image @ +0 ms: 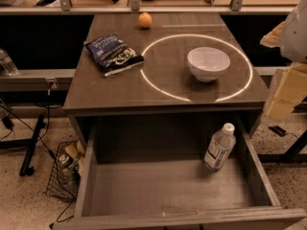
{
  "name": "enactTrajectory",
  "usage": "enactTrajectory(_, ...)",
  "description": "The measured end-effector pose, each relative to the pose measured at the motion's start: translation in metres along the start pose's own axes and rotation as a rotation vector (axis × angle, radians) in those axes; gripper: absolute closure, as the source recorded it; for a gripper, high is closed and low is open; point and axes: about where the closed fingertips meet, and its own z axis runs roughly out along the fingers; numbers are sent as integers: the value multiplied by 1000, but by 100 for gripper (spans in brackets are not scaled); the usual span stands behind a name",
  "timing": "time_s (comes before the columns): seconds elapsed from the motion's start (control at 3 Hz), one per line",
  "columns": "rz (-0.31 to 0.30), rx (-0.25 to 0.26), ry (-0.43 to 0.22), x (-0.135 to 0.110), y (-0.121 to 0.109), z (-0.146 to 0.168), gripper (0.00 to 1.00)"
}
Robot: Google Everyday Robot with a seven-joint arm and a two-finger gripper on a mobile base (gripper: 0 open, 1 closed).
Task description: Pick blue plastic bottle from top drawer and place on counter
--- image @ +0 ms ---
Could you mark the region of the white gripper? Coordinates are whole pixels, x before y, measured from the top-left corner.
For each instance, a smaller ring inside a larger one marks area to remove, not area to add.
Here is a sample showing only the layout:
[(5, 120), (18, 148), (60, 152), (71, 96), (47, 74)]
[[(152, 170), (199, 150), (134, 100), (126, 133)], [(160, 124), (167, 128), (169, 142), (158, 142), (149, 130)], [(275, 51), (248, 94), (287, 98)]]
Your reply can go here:
[(271, 120), (284, 121), (307, 97), (307, 0), (299, 0), (285, 22), (265, 34), (260, 44), (269, 48), (280, 46), (282, 57), (296, 61), (282, 73), (266, 110)]

